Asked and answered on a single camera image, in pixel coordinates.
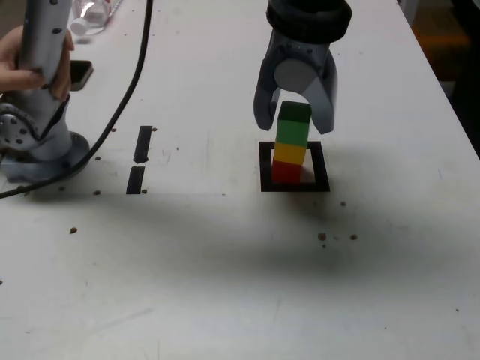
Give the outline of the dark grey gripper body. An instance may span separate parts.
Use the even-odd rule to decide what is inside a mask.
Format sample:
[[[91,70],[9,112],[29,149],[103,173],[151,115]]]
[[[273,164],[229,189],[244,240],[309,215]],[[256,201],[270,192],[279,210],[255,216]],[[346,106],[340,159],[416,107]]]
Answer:
[[[330,55],[329,43],[303,43],[293,40],[279,31],[271,32],[267,56],[298,59],[311,65],[324,65]]]

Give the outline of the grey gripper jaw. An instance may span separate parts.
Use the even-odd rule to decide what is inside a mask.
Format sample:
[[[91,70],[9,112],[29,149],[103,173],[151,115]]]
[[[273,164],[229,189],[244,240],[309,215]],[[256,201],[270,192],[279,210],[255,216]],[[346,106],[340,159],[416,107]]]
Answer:
[[[327,52],[322,70],[314,70],[298,59],[287,59],[274,72],[279,87],[301,95],[310,105],[311,120],[320,134],[328,134],[335,127],[335,104],[338,77],[335,60]]]
[[[279,89],[275,80],[275,69],[281,62],[279,51],[271,51],[262,61],[256,91],[253,99],[253,114],[257,126],[264,131],[272,128],[277,101],[275,92]]]

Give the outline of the person's hand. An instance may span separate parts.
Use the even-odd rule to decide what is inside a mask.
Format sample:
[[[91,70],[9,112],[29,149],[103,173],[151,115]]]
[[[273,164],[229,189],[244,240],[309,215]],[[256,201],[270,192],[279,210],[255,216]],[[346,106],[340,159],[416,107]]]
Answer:
[[[1,93],[39,89],[47,84],[38,71],[21,70],[17,67],[23,37],[23,26],[9,31],[1,39]],[[66,32],[61,58],[54,80],[49,84],[54,98],[65,101],[71,90],[71,52],[74,42],[69,30]]]

